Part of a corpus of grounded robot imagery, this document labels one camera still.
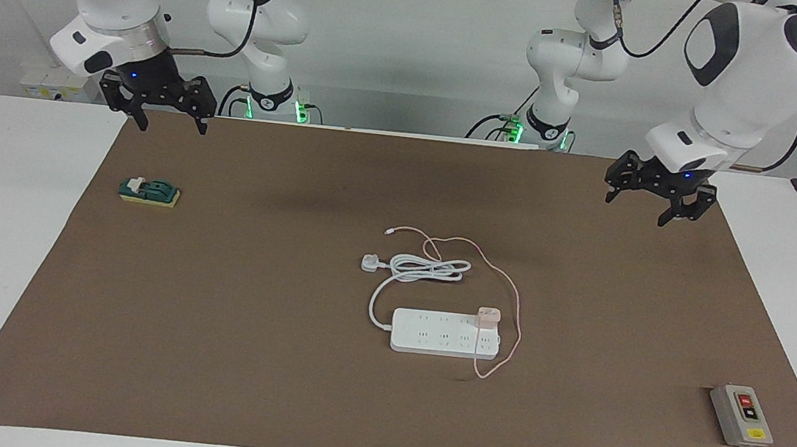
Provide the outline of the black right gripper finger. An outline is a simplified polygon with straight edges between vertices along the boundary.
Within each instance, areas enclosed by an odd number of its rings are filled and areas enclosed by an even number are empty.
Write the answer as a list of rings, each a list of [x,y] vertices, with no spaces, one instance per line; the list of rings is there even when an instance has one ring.
[[[102,73],[100,88],[110,110],[132,118],[140,131],[148,129],[149,120],[143,109],[147,100],[141,93],[136,92],[130,97],[124,96],[122,92],[124,83],[121,77],[117,73],[110,72]]]
[[[200,135],[208,132],[208,123],[217,113],[218,100],[204,77],[196,77],[189,83],[186,113],[192,117]]]

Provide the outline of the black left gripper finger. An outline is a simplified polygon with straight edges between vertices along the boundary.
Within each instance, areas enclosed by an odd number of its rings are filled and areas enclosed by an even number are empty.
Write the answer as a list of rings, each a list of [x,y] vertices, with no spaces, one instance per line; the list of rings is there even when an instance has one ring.
[[[636,190],[638,162],[639,154],[634,150],[628,150],[608,166],[604,174],[604,181],[608,188],[605,195],[606,204],[613,202],[615,197],[624,190]]]
[[[670,202],[670,207],[665,210],[657,219],[657,225],[665,227],[669,222],[677,219],[687,219],[689,221],[696,221],[703,216],[709,208],[717,202],[717,187],[701,185],[695,190],[695,200],[690,203],[685,202],[684,197],[689,192],[682,192],[676,189],[670,189],[667,198]]]

